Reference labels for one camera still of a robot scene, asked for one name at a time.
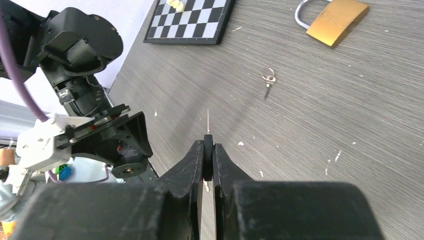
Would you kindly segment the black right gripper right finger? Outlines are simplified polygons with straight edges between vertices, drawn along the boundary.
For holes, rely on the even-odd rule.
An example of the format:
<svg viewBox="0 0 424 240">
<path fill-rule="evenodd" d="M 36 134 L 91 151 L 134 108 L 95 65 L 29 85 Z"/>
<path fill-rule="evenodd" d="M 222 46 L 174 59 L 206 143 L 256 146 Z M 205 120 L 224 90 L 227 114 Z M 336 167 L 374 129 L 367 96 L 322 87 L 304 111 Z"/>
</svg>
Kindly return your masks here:
<svg viewBox="0 0 424 240">
<path fill-rule="evenodd" d="M 355 185 L 336 181 L 257 181 L 213 151 L 219 240 L 382 240 L 375 215 Z"/>
</svg>

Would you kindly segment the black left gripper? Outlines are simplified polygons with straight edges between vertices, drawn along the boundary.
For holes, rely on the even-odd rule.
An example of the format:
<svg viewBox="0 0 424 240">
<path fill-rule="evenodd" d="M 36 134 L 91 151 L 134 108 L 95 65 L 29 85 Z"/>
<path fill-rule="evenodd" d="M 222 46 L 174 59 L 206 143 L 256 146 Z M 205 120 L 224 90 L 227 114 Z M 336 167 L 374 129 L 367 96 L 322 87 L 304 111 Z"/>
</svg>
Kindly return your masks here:
<svg viewBox="0 0 424 240">
<path fill-rule="evenodd" d="M 125 147 L 135 150 L 142 161 L 152 157 L 145 114 L 139 111 L 129 116 L 129 110 L 128 105 L 120 104 L 79 126 L 66 123 L 64 133 L 55 137 L 55 148 L 112 166 L 124 162 Z"/>
</svg>

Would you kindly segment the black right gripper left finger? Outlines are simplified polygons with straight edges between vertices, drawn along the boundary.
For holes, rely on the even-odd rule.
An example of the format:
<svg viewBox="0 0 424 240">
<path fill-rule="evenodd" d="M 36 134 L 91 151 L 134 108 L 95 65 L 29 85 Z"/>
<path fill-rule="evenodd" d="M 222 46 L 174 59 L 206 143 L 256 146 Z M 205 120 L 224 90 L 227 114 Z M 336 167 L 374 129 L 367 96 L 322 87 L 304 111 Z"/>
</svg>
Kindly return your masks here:
<svg viewBox="0 0 424 240">
<path fill-rule="evenodd" d="M 204 143 L 151 183 L 52 183 L 31 197 L 13 240 L 197 240 Z"/>
</svg>

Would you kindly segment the black head key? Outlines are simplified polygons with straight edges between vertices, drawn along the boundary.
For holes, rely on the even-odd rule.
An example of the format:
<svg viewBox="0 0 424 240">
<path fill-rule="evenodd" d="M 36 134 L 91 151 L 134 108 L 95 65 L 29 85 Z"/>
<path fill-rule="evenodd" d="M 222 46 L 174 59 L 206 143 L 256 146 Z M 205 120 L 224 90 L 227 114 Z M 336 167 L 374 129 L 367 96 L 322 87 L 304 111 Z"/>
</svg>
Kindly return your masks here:
<svg viewBox="0 0 424 240">
<path fill-rule="evenodd" d="M 207 109 L 207 129 L 203 137 L 204 157 L 203 157 L 203 179 L 211 181 L 213 178 L 213 149 L 214 141 L 210 128 L 210 109 Z"/>
</svg>

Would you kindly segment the black Kaijing padlock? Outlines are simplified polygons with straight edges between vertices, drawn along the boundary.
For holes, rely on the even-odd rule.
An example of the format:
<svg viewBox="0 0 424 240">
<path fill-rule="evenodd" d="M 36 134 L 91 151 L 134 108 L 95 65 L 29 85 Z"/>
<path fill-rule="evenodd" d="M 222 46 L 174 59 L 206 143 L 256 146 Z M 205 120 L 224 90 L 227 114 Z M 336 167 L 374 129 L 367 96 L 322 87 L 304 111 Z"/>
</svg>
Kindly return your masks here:
<svg viewBox="0 0 424 240">
<path fill-rule="evenodd" d="M 116 179 L 138 176 L 148 167 L 148 157 L 134 148 L 123 150 L 120 156 L 121 160 L 115 163 L 111 170 Z"/>
</svg>

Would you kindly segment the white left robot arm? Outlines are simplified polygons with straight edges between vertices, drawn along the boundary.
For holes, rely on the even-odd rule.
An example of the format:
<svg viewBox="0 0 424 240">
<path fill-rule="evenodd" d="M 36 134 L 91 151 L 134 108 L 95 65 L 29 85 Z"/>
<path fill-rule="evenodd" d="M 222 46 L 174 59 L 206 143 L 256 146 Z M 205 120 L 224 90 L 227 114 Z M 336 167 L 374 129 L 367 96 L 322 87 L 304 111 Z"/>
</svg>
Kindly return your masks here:
<svg viewBox="0 0 424 240">
<path fill-rule="evenodd" d="M 153 155 L 145 115 L 128 116 L 127 105 L 111 106 L 95 75 L 123 52 L 123 40 L 105 18 L 67 7 L 39 16 L 10 1 L 0 3 L 2 21 L 13 51 L 19 81 L 40 68 L 71 117 L 54 140 L 57 150 L 96 156 L 125 171 L 147 166 Z"/>
</svg>

